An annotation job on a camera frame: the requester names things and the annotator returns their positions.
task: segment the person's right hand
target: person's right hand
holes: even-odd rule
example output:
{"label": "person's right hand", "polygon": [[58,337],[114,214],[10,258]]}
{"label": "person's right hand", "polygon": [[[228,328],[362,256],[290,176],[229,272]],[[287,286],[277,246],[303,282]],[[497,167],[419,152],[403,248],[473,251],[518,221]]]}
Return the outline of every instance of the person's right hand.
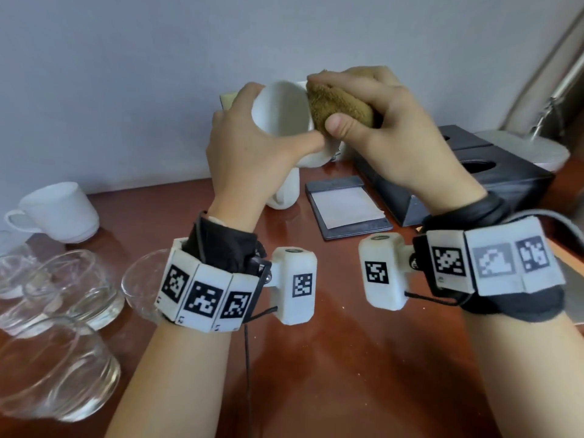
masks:
{"label": "person's right hand", "polygon": [[[374,79],[351,74],[355,69],[365,69]],[[380,129],[370,129],[342,113],[332,114],[325,126],[381,176],[416,194],[430,213],[448,212],[486,195],[458,162],[431,117],[386,66],[326,71],[308,78],[339,87],[383,115]]]}

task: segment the glossy tabletop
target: glossy tabletop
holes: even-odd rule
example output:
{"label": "glossy tabletop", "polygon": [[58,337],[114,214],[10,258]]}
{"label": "glossy tabletop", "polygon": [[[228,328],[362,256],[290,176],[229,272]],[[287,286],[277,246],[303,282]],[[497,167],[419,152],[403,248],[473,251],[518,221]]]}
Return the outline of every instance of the glossy tabletop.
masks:
{"label": "glossy tabletop", "polygon": [[[284,326],[270,315],[249,325],[254,436],[499,436],[460,309],[420,300],[398,312],[376,309],[361,282],[357,245],[363,237],[323,241],[304,183],[355,174],[351,162],[301,169],[298,202],[283,211],[266,208],[259,220],[256,231],[268,254],[278,246],[312,250],[318,273],[315,314],[308,323]],[[189,233],[197,213],[211,204],[213,188],[205,179],[90,199],[101,228],[88,242],[68,247],[96,252],[119,283],[136,259]],[[395,226],[411,242],[415,230]],[[42,236],[32,242],[50,248]],[[414,292],[429,293],[421,273],[411,276],[410,285]],[[264,293],[256,312],[267,304]],[[103,437],[153,331],[154,325],[128,306],[100,331],[123,375],[99,412],[70,424],[0,417],[0,436]],[[0,337],[0,344],[5,340]],[[232,337],[217,437],[247,436],[245,393],[242,329]]]}

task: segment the hand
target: hand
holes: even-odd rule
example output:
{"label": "hand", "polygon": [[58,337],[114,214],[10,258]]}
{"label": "hand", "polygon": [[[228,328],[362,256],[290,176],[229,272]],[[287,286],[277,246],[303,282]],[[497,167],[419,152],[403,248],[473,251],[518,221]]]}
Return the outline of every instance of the hand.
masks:
{"label": "hand", "polygon": [[246,232],[253,232],[267,199],[296,163],[325,144],[317,131],[277,138],[258,128],[251,111],[262,89],[262,85],[248,83],[228,111],[215,112],[207,147],[215,190],[208,214]]}
{"label": "hand", "polygon": [[[351,74],[365,69],[374,78]],[[339,87],[383,115],[369,129],[345,114],[325,123],[335,138],[354,147],[383,178],[404,186],[440,214],[478,201],[485,189],[458,162],[442,134],[409,90],[385,66],[321,72],[309,80]]]}

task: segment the black tissue box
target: black tissue box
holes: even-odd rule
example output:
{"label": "black tissue box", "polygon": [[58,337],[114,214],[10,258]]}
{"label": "black tissue box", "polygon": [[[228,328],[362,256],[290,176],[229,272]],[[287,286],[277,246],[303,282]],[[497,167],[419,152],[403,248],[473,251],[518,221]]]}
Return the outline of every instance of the black tissue box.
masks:
{"label": "black tissue box", "polygon": [[[537,205],[554,174],[519,158],[457,126],[440,127],[456,158],[486,190],[503,198],[513,211]],[[429,215],[426,207],[405,188],[383,179],[361,156],[355,165],[373,185],[401,226],[420,225]]]}

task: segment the person's left hand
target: person's left hand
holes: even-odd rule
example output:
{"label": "person's left hand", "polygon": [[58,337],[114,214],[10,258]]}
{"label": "person's left hand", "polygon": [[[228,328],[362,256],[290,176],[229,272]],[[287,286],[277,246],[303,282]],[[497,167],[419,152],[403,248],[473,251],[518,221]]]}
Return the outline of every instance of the person's left hand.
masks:
{"label": "person's left hand", "polygon": [[229,110],[215,112],[207,147],[215,190],[208,214],[246,232],[253,232],[267,199],[280,189],[296,163],[325,144],[317,131],[277,138],[258,128],[251,111],[262,89],[248,83]]}

